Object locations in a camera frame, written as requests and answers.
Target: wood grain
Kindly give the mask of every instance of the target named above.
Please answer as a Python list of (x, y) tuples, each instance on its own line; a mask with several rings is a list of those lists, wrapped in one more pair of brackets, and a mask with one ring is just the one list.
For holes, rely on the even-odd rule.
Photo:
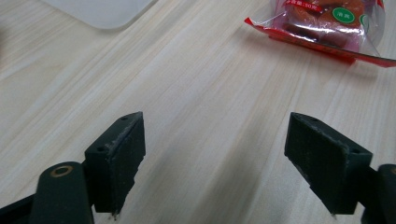
[[(395, 68), (347, 64), (243, 23), (268, 1), (158, 1), (101, 31), (40, 1), (0, 2), (0, 206), (143, 111), (147, 156), (117, 221), (360, 223), (332, 217), (283, 155), (291, 111), (395, 163)], [(387, 7), (396, 5), (387, 1)], [(396, 15), (379, 51), (396, 59)]]

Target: red plastic bag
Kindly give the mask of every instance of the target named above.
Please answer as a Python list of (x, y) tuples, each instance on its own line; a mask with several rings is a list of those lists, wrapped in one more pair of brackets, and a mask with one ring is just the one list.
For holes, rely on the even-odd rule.
[(382, 0), (272, 0), (245, 22), (282, 41), (383, 67), (375, 46), (384, 33)]

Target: plastic package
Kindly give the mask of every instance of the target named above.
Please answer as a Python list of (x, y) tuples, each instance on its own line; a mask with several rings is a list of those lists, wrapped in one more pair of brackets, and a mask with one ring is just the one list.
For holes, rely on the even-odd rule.
[(42, 0), (100, 29), (119, 28), (156, 0)]
[(272, 0), (245, 22), (282, 41), (383, 67), (375, 46), (384, 34), (382, 0)]

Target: dark object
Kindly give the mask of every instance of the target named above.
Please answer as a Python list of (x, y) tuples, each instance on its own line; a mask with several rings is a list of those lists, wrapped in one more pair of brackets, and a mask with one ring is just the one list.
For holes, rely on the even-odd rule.
[(0, 223), (93, 223), (96, 212), (120, 212), (146, 154), (143, 113), (114, 122), (86, 151), (39, 178), (35, 195), (0, 209)]
[(332, 214), (366, 209), (362, 223), (396, 223), (396, 165), (370, 167), (373, 154), (322, 121), (291, 113), (285, 155)]

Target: light wood surface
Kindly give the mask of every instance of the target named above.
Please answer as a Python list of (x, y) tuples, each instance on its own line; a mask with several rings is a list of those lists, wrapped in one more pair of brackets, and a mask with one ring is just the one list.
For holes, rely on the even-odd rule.
[[(396, 69), (346, 64), (243, 23), (267, 0), (160, 0), (100, 31), (40, 1), (0, 1), (0, 207), (143, 111), (147, 155), (115, 221), (360, 223), (332, 217), (283, 155), (291, 111), (396, 162)], [(395, 8), (394, 1), (387, 1)], [(382, 55), (396, 58), (396, 14)]]

